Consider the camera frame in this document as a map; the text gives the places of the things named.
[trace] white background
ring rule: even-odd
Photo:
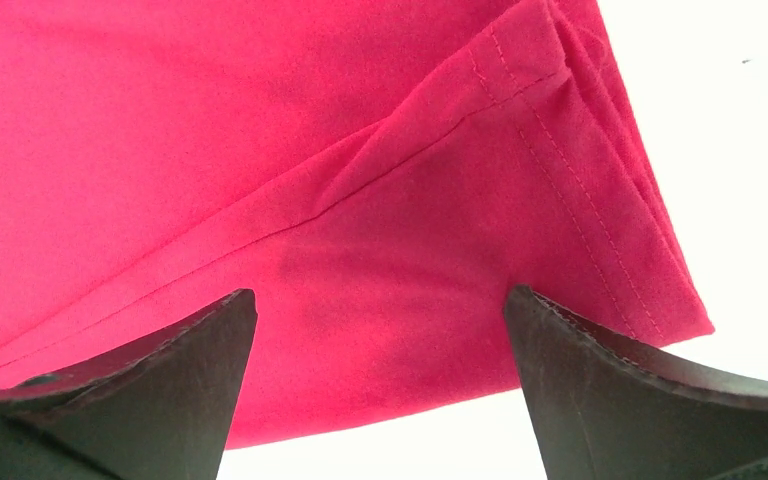
[[[601,0],[717,333],[666,350],[768,380],[768,0]],[[545,479],[519,391],[226,452],[219,480]]]

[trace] small black mark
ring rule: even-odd
[[[34,378],[29,378],[22,382],[19,386],[20,387],[35,387],[37,385],[45,385],[47,383],[56,382],[59,380],[60,377],[57,376],[57,374],[54,373],[45,373],[43,375],[36,376]]]

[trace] red t-shirt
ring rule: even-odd
[[[595,0],[0,2],[0,387],[252,288],[229,447],[359,426],[517,388],[517,283],[712,329]]]

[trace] red fabric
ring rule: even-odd
[[[0,2],[0,387],[253,288],[228,446],[363,425],[516,388],[516,283],[712,330],[595,0]]]

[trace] folded shirt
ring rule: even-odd
[[[595,0],[0,2],[0,387],[251,288],[228,447],[360,426],[517,388],[519,283],[712,331]]]

